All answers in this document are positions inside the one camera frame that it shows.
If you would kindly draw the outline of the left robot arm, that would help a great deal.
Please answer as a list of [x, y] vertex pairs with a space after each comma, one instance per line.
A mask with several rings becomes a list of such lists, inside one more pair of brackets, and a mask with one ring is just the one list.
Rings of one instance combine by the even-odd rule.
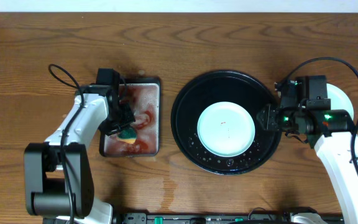
[[31, 215], [63, 223], [111, 223], [112, 205], [94, 196], [87, 149], [97, 131], [116, 134], [134, 122], [119, 85], [77, 88], [58, 129], [24, 151], [25, 207]]

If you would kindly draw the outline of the light blue plate with streaks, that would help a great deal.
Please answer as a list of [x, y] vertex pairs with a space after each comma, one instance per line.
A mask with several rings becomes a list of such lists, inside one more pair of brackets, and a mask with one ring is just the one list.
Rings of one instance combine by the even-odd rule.
[[327, 83], [327, 94], [331, 100], [331, 110], [346, 110], [354, 119], [354, 108], [350, 98], [338, 87]]

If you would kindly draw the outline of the green yellow sponge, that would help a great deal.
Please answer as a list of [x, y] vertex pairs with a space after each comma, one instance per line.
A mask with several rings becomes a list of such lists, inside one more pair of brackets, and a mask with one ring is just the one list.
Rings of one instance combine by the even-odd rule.
[[137, 139], [136, 130], [132, 126], [123, 129], [118, 135], [117, 140], [127, 144], [134, 144]]

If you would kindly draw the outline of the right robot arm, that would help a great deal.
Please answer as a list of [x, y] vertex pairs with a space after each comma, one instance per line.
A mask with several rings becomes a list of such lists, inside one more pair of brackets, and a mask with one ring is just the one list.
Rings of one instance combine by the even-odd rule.
[[266, 105], [257, 121], [266, 131], [284, 132], [290, 138], [306, 136], [329, 175], [345, 223], [358, 223], [358, 135], [349, 113]]

